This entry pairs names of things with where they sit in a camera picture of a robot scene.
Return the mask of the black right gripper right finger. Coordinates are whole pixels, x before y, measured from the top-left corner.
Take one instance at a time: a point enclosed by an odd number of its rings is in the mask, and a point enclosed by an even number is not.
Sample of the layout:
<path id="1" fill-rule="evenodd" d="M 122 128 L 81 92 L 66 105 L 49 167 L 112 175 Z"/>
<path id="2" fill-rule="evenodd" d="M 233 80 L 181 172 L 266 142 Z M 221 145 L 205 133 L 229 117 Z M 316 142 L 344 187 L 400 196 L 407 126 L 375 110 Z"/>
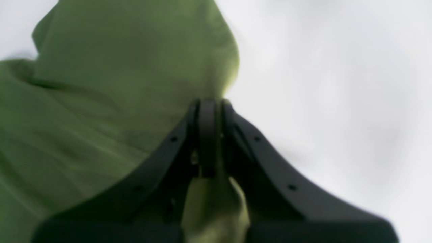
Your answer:
<path id="1" fill-rule="evenodd" d="M 222 122 L 225 168 L 246 200 L 247 243 L 398 243 L 387 220 L 304 177 L 228 100 Z"/>

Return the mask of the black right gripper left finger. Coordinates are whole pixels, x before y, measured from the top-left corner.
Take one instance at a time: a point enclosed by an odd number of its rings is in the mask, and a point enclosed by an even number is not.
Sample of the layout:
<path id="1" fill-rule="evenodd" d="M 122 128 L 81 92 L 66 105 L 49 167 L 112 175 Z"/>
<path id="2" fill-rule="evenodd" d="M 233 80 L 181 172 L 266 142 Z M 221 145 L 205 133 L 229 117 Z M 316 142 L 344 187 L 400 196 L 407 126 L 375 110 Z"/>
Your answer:
<path id="1" fill-rule="evenodd" d="M 180 243 L 181 220 L 193 177 L 213 177 L 214 100 L 192 103 L 159 147 L 120 182 L 45 220 L 33 243 Z"/>

